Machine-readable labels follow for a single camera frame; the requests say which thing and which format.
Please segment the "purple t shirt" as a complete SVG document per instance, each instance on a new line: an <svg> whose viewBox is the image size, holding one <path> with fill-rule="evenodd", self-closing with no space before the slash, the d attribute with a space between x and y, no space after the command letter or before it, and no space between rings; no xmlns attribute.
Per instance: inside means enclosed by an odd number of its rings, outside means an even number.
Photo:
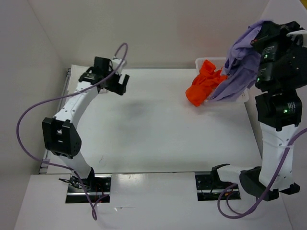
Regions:
<svg viewBox="0 0 307 230"><path fill-rule="evenodd" d="M222 74L227 79L210 94L210 102L234 102L242 92L251 88L256 81L260 54L250 44L260 32L265 21L250 25L229 48Z"/></svg>

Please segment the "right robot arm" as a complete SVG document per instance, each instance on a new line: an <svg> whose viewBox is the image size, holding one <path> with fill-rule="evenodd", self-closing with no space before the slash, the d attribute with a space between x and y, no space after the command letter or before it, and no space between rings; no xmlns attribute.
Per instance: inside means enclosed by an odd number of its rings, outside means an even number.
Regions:
<svg viewBox="0 0 307 230"><path fill-rule="evenodd" d="M263 20L251 26L229 49L222 72L228 78L214 90L211 101L233 101L255 86L262 132L262 165L254 168L221 164L211 170L215 188L240 184L249 195L271 201L280 193L298 193L293 181L293 136L302 118L297 89L307 84L307 32L292 21Z"/></svg>

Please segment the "white t shirt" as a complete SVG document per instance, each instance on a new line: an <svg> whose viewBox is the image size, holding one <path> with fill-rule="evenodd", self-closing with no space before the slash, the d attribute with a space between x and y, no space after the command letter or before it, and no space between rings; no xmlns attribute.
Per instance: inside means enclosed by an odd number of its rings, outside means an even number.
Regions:
<svg viewBox="0 0 307 230"><path fill-rule="evenodd" d="M80 76L89 69L89 66L72 65L67 91L68 94L74 93L77 88Z"/></svg>

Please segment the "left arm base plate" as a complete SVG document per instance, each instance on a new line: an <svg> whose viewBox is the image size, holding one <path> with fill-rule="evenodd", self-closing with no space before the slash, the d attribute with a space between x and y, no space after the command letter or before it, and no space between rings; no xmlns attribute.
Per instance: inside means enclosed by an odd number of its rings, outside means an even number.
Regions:
<svg viewBox="0 0 307 230"><path fill-rule="evenodd" d="M91 188L85 184L86 191L92 203L95 203L96 201L99 203L110 202L111 178L112 176L110 174L96 174L96 185ZM59 178L59 180L68 184L66 203L77 204L88 202L82 185L76 177L72 176L69 180Z"/></svg>

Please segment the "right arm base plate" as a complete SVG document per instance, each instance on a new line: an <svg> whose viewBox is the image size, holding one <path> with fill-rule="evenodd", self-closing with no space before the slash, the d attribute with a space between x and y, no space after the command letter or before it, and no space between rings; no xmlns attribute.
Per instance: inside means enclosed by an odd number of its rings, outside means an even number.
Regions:
<svg viewBox="0 0 307 230"><path fill-rule="evenodd" d="M228 186L230 182L215 181L210 172L195 173L195 183L197 189L198 201L217 201L220 193ZM235 187L228 189L221 197L221 200L240 200L239 188Z"/></svg>

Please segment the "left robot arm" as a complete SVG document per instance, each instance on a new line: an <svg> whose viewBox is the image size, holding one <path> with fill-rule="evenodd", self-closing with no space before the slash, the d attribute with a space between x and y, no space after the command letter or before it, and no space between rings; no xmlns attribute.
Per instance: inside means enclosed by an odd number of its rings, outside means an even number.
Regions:
<svg viewBox="0 0 307 230"><path fill-rule="evenodd" d="M42 122L44 144L47 150L58 156L73 176L70 184L88 192L97 185L93 168L81 154L82 140L77 132L78 123L91 101L102 89L123 95L129 75L119 82L126 61L95 57L94 65L89 67L78 79L73 96L52 118Z"/></svg>

